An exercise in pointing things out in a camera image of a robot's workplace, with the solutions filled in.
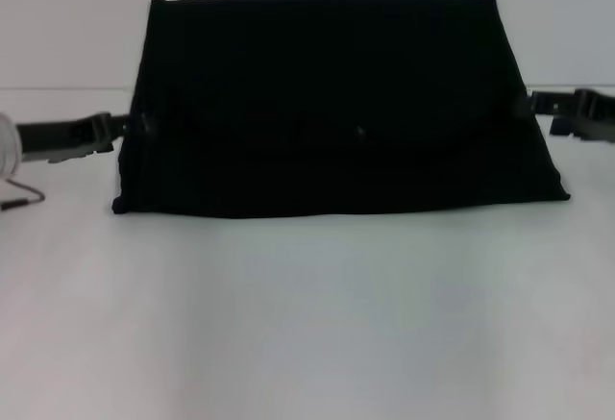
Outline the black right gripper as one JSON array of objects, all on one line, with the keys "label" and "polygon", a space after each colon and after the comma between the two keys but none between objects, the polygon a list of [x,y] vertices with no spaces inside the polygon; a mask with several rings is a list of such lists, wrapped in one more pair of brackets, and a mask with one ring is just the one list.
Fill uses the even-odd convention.
[{"label": "black right gripper", "polygon": [[614,97],[588,88],[574,93],[527,91],[515,102],[515,117],[555,117],[551,136],[573,136],[587,141],[614,142]]}]

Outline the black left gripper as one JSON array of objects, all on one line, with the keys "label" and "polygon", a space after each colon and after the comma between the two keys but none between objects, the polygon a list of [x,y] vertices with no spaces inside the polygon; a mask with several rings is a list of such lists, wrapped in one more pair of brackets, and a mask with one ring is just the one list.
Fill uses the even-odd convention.
[{"label": "black left gripper", "polygon": [[57,163],[108,153],[115,138],[152,136],[155,123],[143,113],[101,112],[78,120],[18,124],[16,129],[23,161]]}]

